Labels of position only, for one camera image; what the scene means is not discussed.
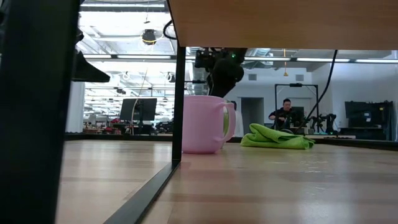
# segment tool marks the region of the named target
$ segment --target green cloth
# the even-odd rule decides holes
[[[250,124],[252,134],[242,138],[241,146],[281,149],[310,149],[315,141],[304,136],[269,129],[260,124]]]

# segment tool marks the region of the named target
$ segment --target black monitor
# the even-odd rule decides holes
[[[150,99],[124,99],[122,104],[122,109],[120,112],[120,120],[130,121],[132,115],[132,108],[138,100],[136,107],[134,108],[134,121],[153,121],[155,120],[155,112],[156,112],[156,98]]]

